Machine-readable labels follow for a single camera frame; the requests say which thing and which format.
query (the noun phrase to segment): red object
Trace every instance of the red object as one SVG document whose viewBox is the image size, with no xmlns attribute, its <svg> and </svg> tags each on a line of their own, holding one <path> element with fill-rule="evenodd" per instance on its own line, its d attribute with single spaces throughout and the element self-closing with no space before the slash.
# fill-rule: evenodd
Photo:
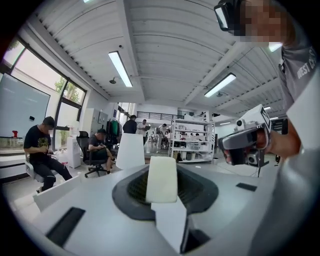
<svg viewBox="0 0 320 256">
<path fill-rule="evenodd" d="M 18 138 L 18 131 L 17 130 L 13 130 L 13 138 Z"/>
</svg>

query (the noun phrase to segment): ceiling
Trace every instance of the ceiling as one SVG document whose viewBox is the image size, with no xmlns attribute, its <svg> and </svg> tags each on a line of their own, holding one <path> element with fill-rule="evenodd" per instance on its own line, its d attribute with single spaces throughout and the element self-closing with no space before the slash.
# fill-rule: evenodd
<svg viewBox="0 0 320 256">
<path fill-rule="evenodd" d="M 252 47 L 217 23 L 219 0 L 47 0 L 37 19 L 115 102 L 158 104 L 243 115 L 258 104 L 284 115 L 280 50 Z M 108 53 L 119 51 L 133 87 L 125 87 Z M 222 96 L 204 97 L 229 72 Z M 109 83 L 115 77 L 116 84 Z"/>
</svg>

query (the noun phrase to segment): black jacket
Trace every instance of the black jacket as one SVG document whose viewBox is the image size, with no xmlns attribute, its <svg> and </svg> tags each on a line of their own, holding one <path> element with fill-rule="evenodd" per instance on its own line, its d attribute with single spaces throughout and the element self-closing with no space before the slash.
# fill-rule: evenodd
<svg viewBox="0 0 320 256">
<path fill-rule="evenodd" d="M 129 121 L 126 121 L 123 125 L 123 132 L 125 134 L 135 134 L 137 131 L 137 123 L 136 121 L 133 121 L 130 119 Z"/>
</svg>

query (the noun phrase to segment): black railing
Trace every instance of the black railing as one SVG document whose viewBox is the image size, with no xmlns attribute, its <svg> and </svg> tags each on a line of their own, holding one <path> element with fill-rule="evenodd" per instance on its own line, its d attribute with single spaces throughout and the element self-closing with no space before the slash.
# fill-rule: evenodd
<svg viewBox="0 0 320 256">
<path fill-rule="evenodd" d="M 145 119 L 169 120 L 169 121 L 171 121 L 173 118 L 184 119 L 183 115 L 163 114 L 163 113 L 153 113 L 153 112 L 141 112 L 141 111 L 137 112 L 136 117 L 137 118 L 145 118 Z"/>
</svg>

